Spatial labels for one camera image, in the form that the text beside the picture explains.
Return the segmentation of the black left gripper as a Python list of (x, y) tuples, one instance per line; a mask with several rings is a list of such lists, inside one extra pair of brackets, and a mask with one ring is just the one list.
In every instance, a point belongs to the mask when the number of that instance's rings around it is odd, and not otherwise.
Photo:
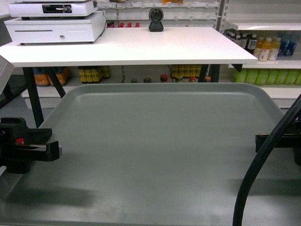
[(48, 143), (52, 129), (31, 129), (24, 118), (0, 119), (0, 165), (12, 174), (26, 174), (33, 161), (55, 161), (62, 155), (58, 141)]

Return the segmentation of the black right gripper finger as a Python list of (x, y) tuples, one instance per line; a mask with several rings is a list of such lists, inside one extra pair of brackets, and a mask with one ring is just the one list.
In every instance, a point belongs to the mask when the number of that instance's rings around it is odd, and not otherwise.
[[(255, 152), (257, 153), (268, 138), (268, 134), (257, 134), (255, 136)], [(301, 136), (298, 134), (284, 134), (277, 142), (273, 143), (274, 148), (300, 148)]]

